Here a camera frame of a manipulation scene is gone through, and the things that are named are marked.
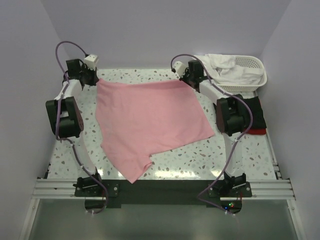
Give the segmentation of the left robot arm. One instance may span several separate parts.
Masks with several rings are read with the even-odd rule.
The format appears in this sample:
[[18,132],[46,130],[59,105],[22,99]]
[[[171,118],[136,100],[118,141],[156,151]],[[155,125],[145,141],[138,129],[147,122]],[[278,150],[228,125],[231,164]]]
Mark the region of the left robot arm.
[[77,197],[102,197],[106,193],[85,146],[84,121],[77,105],[84,86],[95,86],[98,82],[97,62],[98,56],[94,54],[86,54],[83,60],[67,60],[61,91],[45,103],[52,132],[58,141],[70,144],[78,167],[78,178],[73,185]]

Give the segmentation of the pink t shirt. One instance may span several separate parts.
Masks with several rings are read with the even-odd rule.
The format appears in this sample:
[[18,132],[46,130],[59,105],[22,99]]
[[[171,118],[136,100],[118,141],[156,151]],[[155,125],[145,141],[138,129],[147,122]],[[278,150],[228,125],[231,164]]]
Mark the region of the pink t shirt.
[[97,83],[96,120],[101,148],[130,183],[151,166],[151,155],[215,133],[191,87],[180,80]]

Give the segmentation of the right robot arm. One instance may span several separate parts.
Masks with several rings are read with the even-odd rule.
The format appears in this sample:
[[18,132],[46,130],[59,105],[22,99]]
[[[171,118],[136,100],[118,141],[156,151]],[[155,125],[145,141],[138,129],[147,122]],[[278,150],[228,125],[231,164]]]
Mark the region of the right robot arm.
[[191,60],[187,65],[176,61],[171,70],[178,74],[181,81],[210,99],[215,106],[216,127],[223,135],[227,159],[221,173],[223,180],[217,180],[210,188],[220,196],[233,197],[247,183],[241,138],[245,130],[252,126],[252,112],[242,95],[225,91],[205,75],[200,61]]

